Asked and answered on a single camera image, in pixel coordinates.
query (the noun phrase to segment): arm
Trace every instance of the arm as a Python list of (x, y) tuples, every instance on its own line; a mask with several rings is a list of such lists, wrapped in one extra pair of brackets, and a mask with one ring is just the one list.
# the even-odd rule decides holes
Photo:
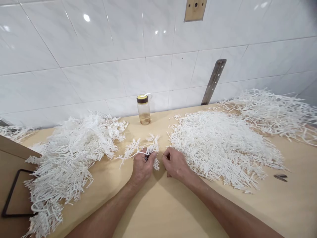
[(168, 147), (163, 154), (167, 176), (186, 185), (212, 212), (229, 237), (283, 238), (268, 225), (209, 187), (187, 165), (184, 155)]
[(66, 238), (112, 237), (129, 203), (151, 176), (156, 156), (157, 152), (153, 152), (145, 161), (145, 154), (138, 153), (133, 160), (130, 180), (113, 198), (75, 227)]

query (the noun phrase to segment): hand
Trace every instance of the hand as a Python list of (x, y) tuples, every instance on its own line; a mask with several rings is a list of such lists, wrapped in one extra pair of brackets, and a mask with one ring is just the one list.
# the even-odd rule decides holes
[[(146, 148), (143, 148), (141, 152), (146, 153)], [(138, 153), (133, 159), (133, 171), (128, 183), (141, 188), (152, 174), (154, 159), (157, 155), (157, 152), (153, 152), (146, 161), (145, 154)]]
[(167, 177), (173, 177), (186, 184), (192, 179), (199, 178), (188, 166), (183, 153), (168, 147), (163, 153), (163, 164), (167, 170)]

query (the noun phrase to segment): white plastic twig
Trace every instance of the white plastic twig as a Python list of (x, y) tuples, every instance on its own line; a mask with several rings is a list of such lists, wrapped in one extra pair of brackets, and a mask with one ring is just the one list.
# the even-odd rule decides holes
[(202, 177), (249, 193), (247, 187), (258, 189), (257, 179), (266, 177), (264, 165), (284, 169), (280, 151), (235, 114), (212, 108), (175, 118), (179, 124), (172, 126), (171, 146)]
[[(116, 158), (116, 159), (122, 159), (122, 162), (120, 164), (120, 168), (126, 159), (130, 159), (130, 158), (134, 157), (137, 153), (143, 153), (139, 150), (139, 147), (142, 150), (144, 147), (147, 146), (146, 153), (143, 153), (145, 155), (150, 155), (154, 151), (156, 151), (156, 152), (159, 151), (159, 143), (158, 143), (159, 135), (154, 136), (153, 134), (150, 133), (150, 137), (147, 138), (147, 141), (151, 142), (151, 143), (143, 145), (143, 146), (139, 146), (140, 139), (141, 138), (139, 138), (137, 141), (135, 141), (135, 139), (133, 139), (132, 143), (126, 146), (124, 156), (119, 155), (119, 157)], [(157, 158), (155, 158), (155, 160), (154, 160), (153, 168), (155, 170), (159, 170), (159, 161)]]
[(64, 204), (76, 202), (93, 181), (89, 168), (106, 155), (112, 158), (118, 150), (114, 140), (125, 139), (128, 123), (118, 118), (89, 114), (84, 119), (69, 118), (56, 127), (42, 147), (35, 145), (43, 156), (30, 157), (28, 163), (38, 164), (36, 179), (25, 181), (31, 191), (32, 211), (38, 214), (30, 221), (36, 238), (46, 237), (63, 221)]
[(33, 127), (0, 126), (0, 135), (16, 143), (21, 143), (26, 137), (30, 136), (34, 130), (36, 130), (36, 128)]
[(317, 107), (301, 102), (303, 99), (275, 95), (252, 89), (231, 100), (218, 102), (227, 112), (237, 110), (253, 128), (271, 135), (285, 136), (317, 146)]

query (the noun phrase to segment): scissors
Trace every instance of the scissors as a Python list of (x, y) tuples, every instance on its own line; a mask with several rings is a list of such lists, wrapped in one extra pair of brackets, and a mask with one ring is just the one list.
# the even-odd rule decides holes
[(274, 177), (284, 182), (287, 182), (287, 180), (284, 179), (284, 178), (287, 178), (287, 175), (274, 175)]

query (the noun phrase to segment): plastic bottle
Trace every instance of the plastic bottle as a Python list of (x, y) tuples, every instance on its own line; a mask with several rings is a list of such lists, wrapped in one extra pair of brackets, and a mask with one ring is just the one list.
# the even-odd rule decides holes
[(140, 123), (142, 125), (148, 125), (151, 122), (149, 97), (147, 94), (139, 95), (136, 101), (138, 102)]

